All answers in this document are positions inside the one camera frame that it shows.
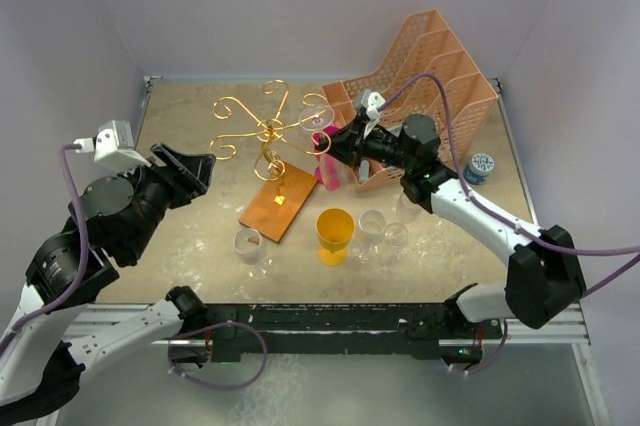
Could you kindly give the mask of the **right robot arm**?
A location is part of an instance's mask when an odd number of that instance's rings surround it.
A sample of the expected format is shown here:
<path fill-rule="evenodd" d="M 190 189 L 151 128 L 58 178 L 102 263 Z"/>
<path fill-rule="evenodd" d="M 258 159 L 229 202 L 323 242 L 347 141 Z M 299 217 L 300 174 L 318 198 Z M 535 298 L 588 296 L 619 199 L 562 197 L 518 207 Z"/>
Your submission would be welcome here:
<path fill-rule="evenodd" d="M 571 235 L 560 226 L 543 229 L 514 217 L 468 189 L 439 159 L 431 117 L 410 115 L 398 134 L 382 126 L 367 132 L 366 125 L 359 113 L 331 135 L 316 133 L 315 148 L 347 166 L 370 159 L 401 169 L 410 202 L 457 225 L 506 266 L 504 282 L 472 284 L 449 298 L 444 322 L 452 335 L 467 337 L 489 319 L 515 318 L 539 329 L 584 295 L 579 260 L 567 252 Z"/>

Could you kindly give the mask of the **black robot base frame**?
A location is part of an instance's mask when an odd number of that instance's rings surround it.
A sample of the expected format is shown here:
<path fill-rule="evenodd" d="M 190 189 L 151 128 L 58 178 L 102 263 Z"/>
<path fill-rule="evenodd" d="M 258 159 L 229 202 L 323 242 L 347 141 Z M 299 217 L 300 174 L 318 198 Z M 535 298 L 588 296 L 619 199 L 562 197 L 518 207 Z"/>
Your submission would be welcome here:
<path fill-rule="evenodd" d="M 443 303 L 204 303 L 188 286 L 172 288 L 183 325 L 206 342 L 213 363 L 246 354 L 401 355 L 477 364 L 481 342 L 503 334 L 500 320 L 469 323 Z"/>

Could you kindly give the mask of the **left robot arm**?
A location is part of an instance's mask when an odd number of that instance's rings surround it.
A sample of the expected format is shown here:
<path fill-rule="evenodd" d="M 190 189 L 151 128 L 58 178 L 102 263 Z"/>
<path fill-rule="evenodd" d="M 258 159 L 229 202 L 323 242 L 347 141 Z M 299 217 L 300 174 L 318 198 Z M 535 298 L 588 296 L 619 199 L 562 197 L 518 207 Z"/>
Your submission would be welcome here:
<path fill-rule="evenodd" d="M 1 337 L 1 422 L 15 425 L 54 413 L 98 374 L 156 340 L 194 338 L 207 308 L 188 286 L 172 288 L 129 320 L 74 340 L 70 325 L 134 266 L 165 213 L 207 193 L 216 158 L 181 154 L 158 143 L 159 164 L 140 159 L 131 172 L 102 177 L 79 192 L 66 152 L 60 162 L 71 193 L 63 229 L 35 253 L 20 302 Z"/>

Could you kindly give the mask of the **yellow plastic wine glass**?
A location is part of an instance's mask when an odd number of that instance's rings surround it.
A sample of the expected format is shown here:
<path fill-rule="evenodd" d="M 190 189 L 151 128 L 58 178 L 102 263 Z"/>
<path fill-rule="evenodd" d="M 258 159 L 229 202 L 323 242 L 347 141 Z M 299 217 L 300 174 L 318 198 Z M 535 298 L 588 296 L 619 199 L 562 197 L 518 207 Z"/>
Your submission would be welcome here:
<path fill-rule="evenodd" d="M 336 267 L 345 261 L 354 229 L 352 216 L 343 209 L 331 208 L 319 215 L 316 221 L 317 255 L 324 265 Z"/>

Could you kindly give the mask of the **clear champagne flute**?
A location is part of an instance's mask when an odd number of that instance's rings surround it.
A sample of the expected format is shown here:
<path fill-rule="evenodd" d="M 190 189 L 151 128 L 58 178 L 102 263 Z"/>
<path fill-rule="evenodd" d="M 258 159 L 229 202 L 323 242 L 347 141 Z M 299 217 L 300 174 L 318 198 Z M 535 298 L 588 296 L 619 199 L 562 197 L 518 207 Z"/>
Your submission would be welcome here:
<path fill-rule="evenodd" d="M 334 110 L 324 105 L 308 106 L 301 112 L 299 121 L 303 130 L 312 133 L 315 151 L 320 152 L 320 155 L 329 154 L 326 152 L 329 146 L 328 139 L 338 131 L 338 128 L 333 125 Z"/>

